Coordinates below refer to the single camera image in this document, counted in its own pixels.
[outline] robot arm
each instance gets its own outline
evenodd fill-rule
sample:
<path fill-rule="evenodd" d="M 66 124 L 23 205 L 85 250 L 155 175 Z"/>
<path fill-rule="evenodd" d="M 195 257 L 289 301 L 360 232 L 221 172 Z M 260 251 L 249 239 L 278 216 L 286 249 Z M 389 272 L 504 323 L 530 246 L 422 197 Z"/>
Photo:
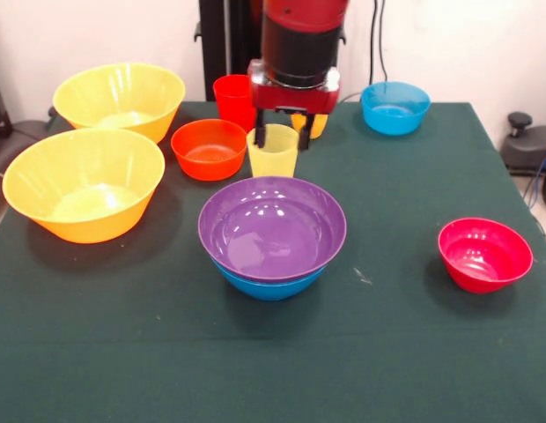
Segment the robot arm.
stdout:
<path fill-rule="evenodd" d="M 306 115 L 299 149 L 308 148 L 314 115 L 337 103 L 340 75 L 334 67 L 349 0 L 264 0 L 262 59 L 248 74 L 257 108 L 255 143 L 265 144 L 263 110 Z"/>

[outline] white wall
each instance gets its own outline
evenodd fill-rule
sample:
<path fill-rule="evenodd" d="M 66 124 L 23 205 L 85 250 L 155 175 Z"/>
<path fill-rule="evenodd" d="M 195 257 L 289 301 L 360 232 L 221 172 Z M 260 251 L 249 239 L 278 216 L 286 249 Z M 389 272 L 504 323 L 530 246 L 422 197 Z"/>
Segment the white wall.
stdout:
<path fill-rule="evenodd" d="M 11 119 L 47 119 L 60 83 L 104 63 L 165 66 L 183 78 L 188 100 L 204 99 L 198 20 L 198 0 L 0 0 L 0 86 Z"/>
<path fill-rule="evenodd" d="M 368 82 L 372 12 L 373 1 L 350 0 L 343 93 Z M 546 123 L 546 0 L 387 0 L 383 28 L 389 78 L 473 103 L 495 144 L 511 111 Z"/>
<path fill-rule="evenodd" d="M 350 0 L 343 95 L 368 81 L 372 7 Z M 11 118 L 44 119 L 68 76 L 128 60 L 170 68 L 187 98 L 202 100 L 197 21 L 198 0 L 0 0 L 0 84 Z M 387 0 L 384 45 L 391 79 L 436 101 L 472 102 L 495 142 L 514 109 L 546 123 L 546 0 Z"/>

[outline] orange bowl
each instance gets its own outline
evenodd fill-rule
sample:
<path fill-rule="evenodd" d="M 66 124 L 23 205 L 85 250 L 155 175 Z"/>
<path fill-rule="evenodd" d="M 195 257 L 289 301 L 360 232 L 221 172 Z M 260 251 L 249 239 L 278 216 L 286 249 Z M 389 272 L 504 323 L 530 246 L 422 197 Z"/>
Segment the orange bowl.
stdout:
<path fill-rule="evenodd" d="M 171 147 L 183 172 L 199 181 L 220 181 L 236 174 L 246 154 L 246 132 L 220 119 L 202 119 L 181 126 Z"/>

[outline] red bowl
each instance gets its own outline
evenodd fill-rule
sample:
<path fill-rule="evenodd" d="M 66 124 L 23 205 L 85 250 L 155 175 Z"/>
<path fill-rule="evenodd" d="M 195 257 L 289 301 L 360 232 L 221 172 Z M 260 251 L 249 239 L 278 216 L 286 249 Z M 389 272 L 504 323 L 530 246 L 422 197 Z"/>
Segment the red bowl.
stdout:
<path fill-rule="evenodd" d="M 246 132 L 232 122 L 202 119 L 176 130 L 171 148 L 190 177 L 220 181 L 240 170 L 246 155 Z"/>
<path fill-rule="evenodd" d="M 441 229 L 439 253 L 455 283 L 470 293 L 491 293 L 523 278 L 534 255 L 526 240 L 494 220 L 464 218 Z"/>

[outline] pink bowl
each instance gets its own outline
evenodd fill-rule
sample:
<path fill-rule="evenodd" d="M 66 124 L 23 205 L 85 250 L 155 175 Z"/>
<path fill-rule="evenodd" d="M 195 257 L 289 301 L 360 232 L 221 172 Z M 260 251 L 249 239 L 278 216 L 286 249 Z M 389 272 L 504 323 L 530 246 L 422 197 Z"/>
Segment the pink bowl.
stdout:
<path fill-rule="evenodd" d="M 439 253 L 455 283 L 470 293 L 491 293 L 523 278 L 534 255 L 526 240 L 494 220 L 449 222 L 438 236 Z"/>

